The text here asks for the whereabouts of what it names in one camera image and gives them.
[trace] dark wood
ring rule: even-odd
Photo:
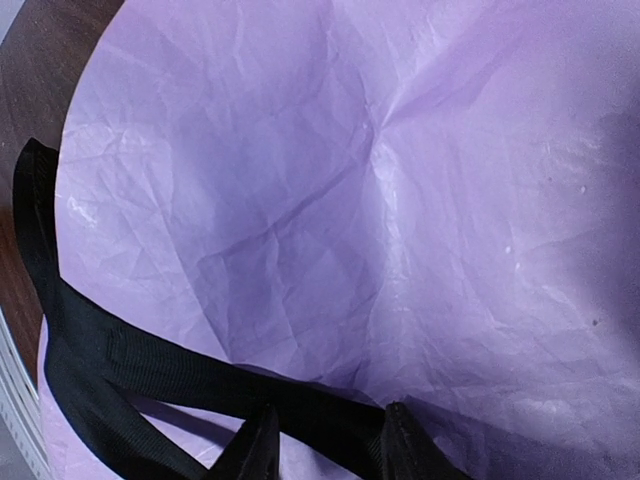
[[[17,156],[30,137],[60,148],[80,74],[123,0],[26,0],[0,46],[0,305],[29,372],[42,314],[10,216]]]

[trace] paper wrinkle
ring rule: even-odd
[[[638,25],[129,0],[65,125],[62,275],[187,348],[404,399],[477,480],[638,478]],[[55,478],[115,478],[41,385]],[[206,465],[224,443],[152,422]],[[282,472],[353,478],[288,437]]]

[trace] lavender paper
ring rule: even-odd
[[[631,0],[128,0],[65,126],[62,275],[404,399],[477,480],[638,479],[639,80]],[[56,480],[115,478],[41,396]],[[206,465],[238,426],[141,408]],[[352,478],[289,438],[282,464]]]

